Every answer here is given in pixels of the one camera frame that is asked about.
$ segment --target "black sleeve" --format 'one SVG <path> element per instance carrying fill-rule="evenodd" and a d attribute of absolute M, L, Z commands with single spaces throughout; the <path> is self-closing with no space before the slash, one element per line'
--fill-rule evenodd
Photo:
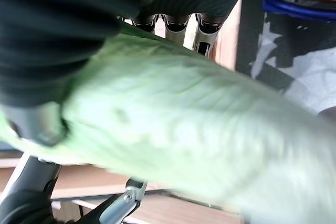
<path fill-rule="evenodd" d="M 0 103 L 61 99 L 67 79 L 152 0 L 0 0 Z"/>

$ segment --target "gray fabric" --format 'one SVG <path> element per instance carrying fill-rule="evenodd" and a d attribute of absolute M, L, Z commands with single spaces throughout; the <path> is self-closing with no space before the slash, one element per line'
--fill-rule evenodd
<path fill-rule="evenodd" d="M 237 71 L 313 113 L 336 106 L 336 23 L 264 14 L 243 0 Z"/>

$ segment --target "wooden surface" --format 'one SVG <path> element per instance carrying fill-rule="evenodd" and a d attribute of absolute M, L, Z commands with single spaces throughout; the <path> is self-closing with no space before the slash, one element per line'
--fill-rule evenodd
<path fill-rule="evenodd" d="M 0 168 L 15 167 L 22 156 L 18 151 L 2 151 L 0 152 Z"/>
<path fill-rule="evenodd" d="M 4 190 L 13 168 L 0 169 L 0 193 Z M 59 175 L 53 198 L 76 198 L 124 192 L 128 177 L 108 173 L 104 169 L 87 166 L 64 166 Z M 161 189 L 149 184 L 147 190 Z"/>
<path fill-rule="evenodd" d="M 103 200 L 73 201 L 86 208 L 94 209 Z M 200 206 L 180 199 L 148 195 L 141 202 L 141 206 L 126 222 L 136 224 L 242 224 L 239 215 Z"/>
<path fill-rule="evenodd" d="M 209 58 L 230 70 L 235 70 L 236 65 L 241 7 L 242 0 L 239 0 L 220 29 L 213 50 L 209 54 Z"/>

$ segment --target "wooden shelf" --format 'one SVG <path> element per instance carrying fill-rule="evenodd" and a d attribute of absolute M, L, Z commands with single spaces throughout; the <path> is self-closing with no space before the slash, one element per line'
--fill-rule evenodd
<path fill-rule="evenodd" d="M 13 168 L 0 169 L 0 193 L 4 190 Z M 124 192 L 128 177 L 108 173 L 91 165 L 64 166 L 59 175 L 52 198 L 77 198 L 85 196 L 109 195 Z M 161 189 L 149 184 L 148 190 Z"/>
<path fill-rule="evenodd" d="M 242 0 L 239 0 L 220 29 L 213 50 L 209 54 L 210 59 L 232 71 L 236 67 L 241 8 Z"/>
<path fill-rule="evenodd" d="M 16 150 L 1 150 L 0 151 L 0 168 L 13 168 L 16 167 L 22 152 Z"/>

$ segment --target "black plastic part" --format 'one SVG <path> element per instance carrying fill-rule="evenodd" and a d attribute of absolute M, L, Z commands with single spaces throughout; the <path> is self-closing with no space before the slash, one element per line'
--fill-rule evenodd
<path fill-rule="evenodd" d="M 58 164 L 41 162 L 35 157 L 30 157 L 18 179 L 12 184 L 9 194 L 28 190 L 51 195 L 60 169 Z"/>
<path fill-rule="evenodd" d="M 75 222 L 76 224 L 101 224 L 99 221 L 100 215 L 107 209 L 114 201 L 116 201 L 121 194 L 112 195 L 94 210 L 89 212 L 87 215 L 84 215 L 80 220 Z"/>
<path fill-rule="evenodd" d="M 172 17 L 169 15 L 162 15 L 165 26 L 168 30 L 179 32 L 183 31 L 188 25 L 188 21 L 190 15 L 188 16 L 180 16 L 180 17 Z"/>
<path fill-rule="evenodd" d="M 200 42 L 200 45 L 198 47 L 198 53 L 201 55 L 206 55 L 206 52 L 208 51 L 210 45 L 206 42 Z"/>
<path fill-rule="evenodd" d="M 201 21 L 204 23 L 209 23 L 209 24 L 222 24 L 224 21 L 227 19 L 227 16 L 221 16 L 221 17 L 216 17 L 212 15 L 207 15 L 207 14 L 200 14 Z"/>
<path fill-rule="evenodd" d="M 0 224 L 61 224 L 51 210 L 50 195 L 36 191 L 18 191 L 0 205 Z"/>
<path fill-rule="evenodd" d="M 151 15 L 147 17 L 139 16 L 132 20 L 135 27 L 152 33 L 155 30 L 155 24 L 158 19 L 158 15 Z"/>
<path fill-rule="evenodd" d="M 116 16 L 204 13 L 226 17 L 236 2 L 0 0 L 0 103 L 33 106 L 61 99 L 65 87 L 60 83 L 80 70 L 106 37 L 120 31 Z"/>
<path fill-rule="evenodd" d="M 326 118 L 333 123 L 336 122 L 336 107 L 325 109 L 319 113 L 319 116 Z"/>

